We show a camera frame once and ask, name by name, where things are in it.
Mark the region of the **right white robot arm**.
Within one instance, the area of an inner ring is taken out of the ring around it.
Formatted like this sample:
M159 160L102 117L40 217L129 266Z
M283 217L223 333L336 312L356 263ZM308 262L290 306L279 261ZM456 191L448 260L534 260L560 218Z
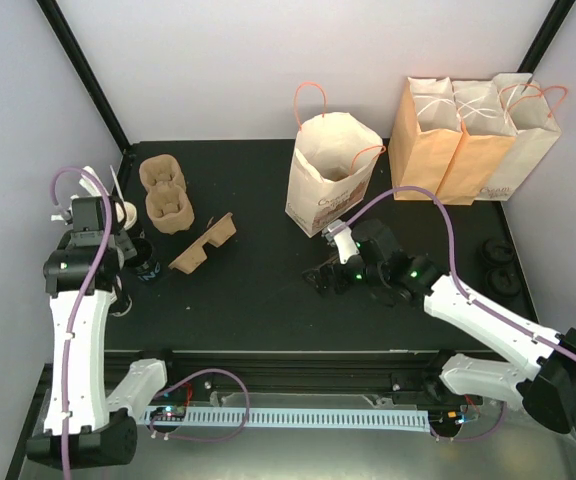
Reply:
M340 220L325 227L334 250L303 272L319 294L366 286L385 305L406 303L489 347L500 360L449 354L422 379L425 396L447 402L454 395L500 400L524 410L543 427L568 433L576 423L576 329L565 333L523 318L443 272L425 256L407 254L379 220L351 228Z

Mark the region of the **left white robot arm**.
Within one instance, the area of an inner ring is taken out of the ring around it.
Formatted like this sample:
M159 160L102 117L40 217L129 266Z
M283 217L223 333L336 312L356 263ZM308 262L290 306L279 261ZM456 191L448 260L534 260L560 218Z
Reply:
M126 465L137 447L137 418L155 394L175 397L181 372L159 359L132 363L112 392L104 386L105 324L124 300L119 272L122 230L114 201L73 200L72 227L43 267L54 328L53 375L42 431L26 443L28 459L69 473Z

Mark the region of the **printed Cream Bear paper bag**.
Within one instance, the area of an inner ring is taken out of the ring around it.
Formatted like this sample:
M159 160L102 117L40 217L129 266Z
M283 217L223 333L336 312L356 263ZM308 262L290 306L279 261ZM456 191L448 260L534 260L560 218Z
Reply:
M298 131L289 172L285 213L309 237L361 202L383 140L349 113L326 112L303 120L293 97Z

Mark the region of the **black paper cup stack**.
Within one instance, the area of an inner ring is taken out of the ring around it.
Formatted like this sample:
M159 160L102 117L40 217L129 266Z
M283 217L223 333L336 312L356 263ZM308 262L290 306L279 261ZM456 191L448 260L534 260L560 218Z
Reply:
M122 317L129 313L131 308L132 298L130 295L120 288L114 288L108 314L113 317Z

